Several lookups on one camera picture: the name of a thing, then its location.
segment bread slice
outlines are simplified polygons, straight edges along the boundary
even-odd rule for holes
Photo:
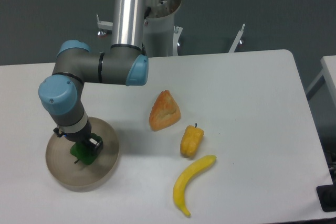
[[[162,91],[157,97],[149,124],[154,131],[162,130],[176,123],[181,118],[180,108],[168,90]]]

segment toy banana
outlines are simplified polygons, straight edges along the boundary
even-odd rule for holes
[[[195,175],[199,174],[200,172],[204,171],[212,164],[214,164],[216,159],[217,157],[215,155],[207,155],[196,160],[183,171],[183,173],[179,176],[179,178],[175,182],[173,189],[174,203],[187,217],[190,217],[191,214],[185,205],[184,200],[185,187],[191,178],[193,178]]]

